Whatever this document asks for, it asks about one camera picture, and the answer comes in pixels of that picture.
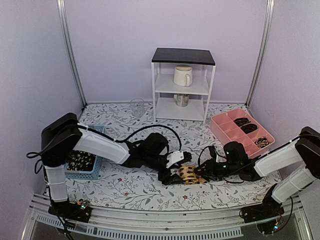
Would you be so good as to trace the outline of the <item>yellow beetle-print tie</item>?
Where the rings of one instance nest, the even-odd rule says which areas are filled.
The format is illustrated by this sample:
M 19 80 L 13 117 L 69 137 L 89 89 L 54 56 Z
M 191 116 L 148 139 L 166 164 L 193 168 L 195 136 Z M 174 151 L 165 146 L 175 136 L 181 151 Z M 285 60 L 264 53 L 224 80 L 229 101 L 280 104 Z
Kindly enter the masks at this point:
M 185 185 L 206 184 L 208 181 L 196 174 L 194 165 L 185 165 L 179 168 L 178 175 Z

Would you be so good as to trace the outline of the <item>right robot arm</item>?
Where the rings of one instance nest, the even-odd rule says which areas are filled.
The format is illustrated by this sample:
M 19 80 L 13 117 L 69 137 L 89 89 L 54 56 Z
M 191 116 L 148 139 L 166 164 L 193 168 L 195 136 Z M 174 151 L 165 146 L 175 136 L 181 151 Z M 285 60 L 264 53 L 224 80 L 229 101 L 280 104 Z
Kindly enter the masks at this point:
M 238 175 L 243 181 L 254 182 L 277 170 L 300 163 L 288 177 L 268 190 L 258 208 L 262 218 L 269 218 L 286 199 L 320 177 L 320 134 L 309 126 L 302 128 L 294 139 L 256 159 L 250 159 L 244 146 L 237 141 L 225 144 L 223 150 L 226 161 L 217 162 L 216 149 L 209 146 L 211 159 L 199 163 L 195 173 L 212 180 Z

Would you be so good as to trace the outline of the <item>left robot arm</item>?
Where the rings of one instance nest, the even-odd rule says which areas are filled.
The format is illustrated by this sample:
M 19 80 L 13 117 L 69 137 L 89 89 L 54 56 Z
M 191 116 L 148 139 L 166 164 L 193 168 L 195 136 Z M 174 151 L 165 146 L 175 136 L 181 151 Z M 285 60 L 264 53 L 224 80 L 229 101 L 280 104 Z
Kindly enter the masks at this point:
M 169 141 L 160 133 L 152 132 L 146 139 L 135 142 L 128 138 L 117 140 L 80 123 L 74 113 L 67 113 L 42 130 L 41 150 L 26 154 L 28 159 L 39 157 L 42 161 L 50 201 L 63 217 L 70 217 L 75 211 L 69 202 L 64 171 L 73 151 L 93 154 L 126 168 L 151 168 L 158 172 L 163 184 L 177 182 L 171 169 L 192 159 L 187 151 L 170 151 Z

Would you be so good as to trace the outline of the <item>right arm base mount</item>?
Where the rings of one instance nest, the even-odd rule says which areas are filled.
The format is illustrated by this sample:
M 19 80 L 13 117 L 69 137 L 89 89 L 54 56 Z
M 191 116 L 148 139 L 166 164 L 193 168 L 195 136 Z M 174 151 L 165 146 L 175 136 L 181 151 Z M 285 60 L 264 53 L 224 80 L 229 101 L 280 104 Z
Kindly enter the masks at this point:
M 240 210 L 240 216 L 245 223 L 269 219 L 284 213 L 282 203 L 278 203 L 271 196 L 266 197 L 260 204 L 245 206 Z

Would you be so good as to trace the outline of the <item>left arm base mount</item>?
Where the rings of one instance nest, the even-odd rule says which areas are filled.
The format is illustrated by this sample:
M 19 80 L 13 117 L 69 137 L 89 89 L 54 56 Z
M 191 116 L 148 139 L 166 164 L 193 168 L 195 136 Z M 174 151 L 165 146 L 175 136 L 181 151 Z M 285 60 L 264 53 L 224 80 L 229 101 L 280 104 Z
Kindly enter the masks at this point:
M 50 203 L 48 213 L 58 217 L 88 223 L 91 217 L 92 208 L 89 206 L 89 201 L 80 199 L 77 202 L 62 201 Z

